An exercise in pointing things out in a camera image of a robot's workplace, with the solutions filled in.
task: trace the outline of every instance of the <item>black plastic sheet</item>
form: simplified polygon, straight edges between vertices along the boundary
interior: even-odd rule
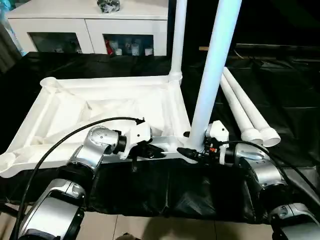
[[[184,58],[181,91],[192,121],[205,59]],[[281,143],[270,151],[291,162],[319,186],[317,165],[320,162],[320,64],[296,64],[287,61],[229,59],[232,74],[257,106],[268,123],[281,136]],[[3,116],[1,152],[4,152],[41,87],[45,77],[58,79],[131,77],[166,75],[170,70],[167,57],[129,57],[98,54],[29,53],[1,79],[2,89],[10,94],[0,96]],[[13,107],[5,104],[15,98]],[[211,121],[221,120],[230,139],[240,132],[227,101],[219,90]],[[0,200],[19,204],[26,179],[31,171],[11,178],[0,178]],[[56,169],[39,171],[30,188],[27,201],[33,203]],[[310,188],[296,174],[297,185]],[[311,199],[295,190],[297,201],[312,206]],[[87,211],[130,216],[175,216],[247,223],[266,222],[265,211],[250,195],[246,175],[240,169],[226,166],[203,167],[181,159],[138,162],[138,172],[131,163],[102,165],[86,201]]]

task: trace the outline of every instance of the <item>white pipe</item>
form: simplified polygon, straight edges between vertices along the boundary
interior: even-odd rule
[[[234,91],[230,87],[226,77],[222,74],[220,86],[225,95],[226,100],[229,103],[232,114],[235,121],[241,131],[241,139],[258,145],[262,145],[262,136],[260,132],[254,128],[250,119],[248,118],[245,110],[241,106],[238,98]]]
[[[185,147],[202,151],[242,0],[220,0],[206,56],[192,127]]]
[[[237,80],[234,78],[234,76],[231,74],[228,68],[223,69],[223,75],[225,76],[226,80],[230,84],[232,90],[234,91],[236,97],[238,98],[239,102],[241,103],[245,113],[251,120],[253,126],[255,129],[257,129],[262,136],[263,145],[265,147],[272,147],[280,143],[281,138],[272,127],[269,126],[267,121],[264,119],[264,117],[261,115],[261,113],[258,111],[256,106],[253,104],[253,102],[250,100],[248,95],[245,93],[245,91],[242,89],[242,87],[239,85]]]
[[[182,53],[184,49],[186,13],[187,0],[177,0],[175,9],[174,36],[169,82],[179,81],[180,84],[182,80],[181,64]]]

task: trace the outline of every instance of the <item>tile floor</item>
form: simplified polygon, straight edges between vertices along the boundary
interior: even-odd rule
[[[15,218],[0,215],[0,240],[9,240]],[[142,240],[272,240],[268,225],[86,212],[77,240],[115,240],[130,233]]]

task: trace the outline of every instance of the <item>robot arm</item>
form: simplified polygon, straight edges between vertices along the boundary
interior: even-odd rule
[[[137,154],[153,158],[149,150],[157,152],[159,149],[155,146],[145,149],[150,139],[150,127],[145,122],[125,135],[103,126],[93,127],[83,145],[60,170],[59,178],[49,184],[23,219],[19,239],[75,240],[84,217],[81,207],[103,156],[115,154],[125,159],[130,153],[132,162],[137,160]],[[304,204],[292,201],[289,186],[271,159],[254,146],[243,143],[229,146],[219,142],[228,139],[228,131],[217,121],[207,130],[203,152],[188,148],[177,151],[192,161],[245,169],[250,176],[250,191],[258,194],[268,213],[274,240],[320,239],[320,224],[316,217]]]
[[[48,185],[23,219],[19,239],[75,240],[84,217],[81,207],[103,156],[115,154],[126,159],[133,147],[150,139],[146,122],[125,135],[104,126],[91,128],[83,144],[59,170],[58,178]]]
[[[203,152],[188,148],[178,148],[177,151],[205,164],[233,165],[245,169],[250,179],[250,191],[258,195],[267,211],[274,240],[320,239],[319,221],[303,203],[293,201],[288,183],[269,156],[260,149],[243,143],[235,146],[221,145],[219,141],[226,138],[221,129],[225,128],[216,125],[213,132],[212,128],[207,130]]]

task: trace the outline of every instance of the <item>white cylindrical leg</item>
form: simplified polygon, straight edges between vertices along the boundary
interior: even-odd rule
[[[264,117],[261,115],[261,113],[258,111],[256,106],[253,104],[253,102],[250,100],[248,95],[245,93],[245,91],[242,89],[242,87],[239,85],[237,80],[234,78],[234,76],[231,74],[228,68],[223,69],[223,75],[225,76],[226,80],[230,84],[233,92],[235,93],[237,99],[239,100],[240,104],[242,105],[245,113],[249,117],[250,121],[252,122],[255,129],[257,129],[263,140],[263,145],[265,147],[272,147],[274,145],[277,145],[280,143],[280,136],[274,130],[269,126],[267,121],[264,119]]]
[[[241,2],[241,0],[219,1],[186,148],[197,151],[204,149],[205,132],[216,100]]]
[[[174,36],[169,81],[181,81],[181,63],[184,49],[187,0],[177,0],[175,9]]]
[[[235,121],[241,131],[241,139],[243,141],[248,141],[251,143],[262,145],[263,141],[260,132],[257,129],[255,129],[252,125],[245,110],[241,106],[234,91],[230,87],[226,77],[223,74],[221,76],[220,86],[222,88],[226,100],[229,103]]]

